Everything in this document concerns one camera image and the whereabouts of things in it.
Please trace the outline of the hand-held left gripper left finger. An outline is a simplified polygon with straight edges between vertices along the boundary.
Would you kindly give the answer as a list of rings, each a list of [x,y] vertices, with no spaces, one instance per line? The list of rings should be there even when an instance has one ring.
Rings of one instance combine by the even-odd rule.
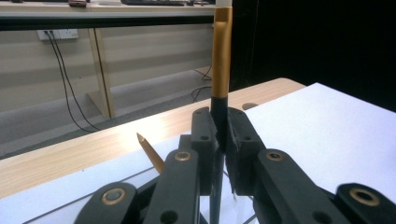
[[[200,194],[208,196],[213,189],[214,154],[217,149],[217,128],[208,107],[192,113],[191,133],[182,134],[179,149],[192,149],[198,154]]]

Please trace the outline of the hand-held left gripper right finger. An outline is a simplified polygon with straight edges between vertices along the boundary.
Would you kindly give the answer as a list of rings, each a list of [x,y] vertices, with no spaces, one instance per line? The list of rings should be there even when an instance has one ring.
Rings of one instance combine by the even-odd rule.
[[[265,145],[244,111],[228,108],[226,167],[232,192],[251,196],[254,191],[254,162]]]

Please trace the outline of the black pen with gold cap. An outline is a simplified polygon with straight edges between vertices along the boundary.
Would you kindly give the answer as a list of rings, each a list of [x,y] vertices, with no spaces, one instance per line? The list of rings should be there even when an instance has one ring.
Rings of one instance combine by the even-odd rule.
[[[219,224],[222,177],[227,134],[228,93],[231,70],[233,0],[216,0],[212,49],[211,116],[217,128],[214,185],[209,201],[209,223]]]
[[[140,146],[145,151],[156,171],[160,174],[164,167],[163,159],[159,156],[159,154],[144,136],[142,136],[140,133],[137,133],[136,136]]]

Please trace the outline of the black curtain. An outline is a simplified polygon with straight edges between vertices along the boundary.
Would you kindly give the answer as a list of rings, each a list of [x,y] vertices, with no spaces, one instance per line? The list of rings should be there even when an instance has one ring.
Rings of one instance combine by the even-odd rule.
[[[396,112],[396,0],[233,0],[232,89],[278,77]]]

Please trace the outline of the beige desk leg panel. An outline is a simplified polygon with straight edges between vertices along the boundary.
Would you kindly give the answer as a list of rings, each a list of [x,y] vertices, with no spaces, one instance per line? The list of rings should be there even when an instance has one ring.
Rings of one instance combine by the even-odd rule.
[[[106,54],[103,39],[99,28],[90,28],[88,32],[99,88],[98,91],[90,92],[89,97],[105,118],[112,119],[116,116],[116,114],[113,104],[109,74],[107,72]]]

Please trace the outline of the beige office desk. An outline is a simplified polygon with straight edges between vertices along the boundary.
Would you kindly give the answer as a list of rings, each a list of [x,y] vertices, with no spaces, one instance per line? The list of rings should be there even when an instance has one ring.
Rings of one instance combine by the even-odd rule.
[[[213,21],[214,11],[213,5],[126,6],[120,0],[91,0],[85,7],[0,0],[0,31],[204,24]]]

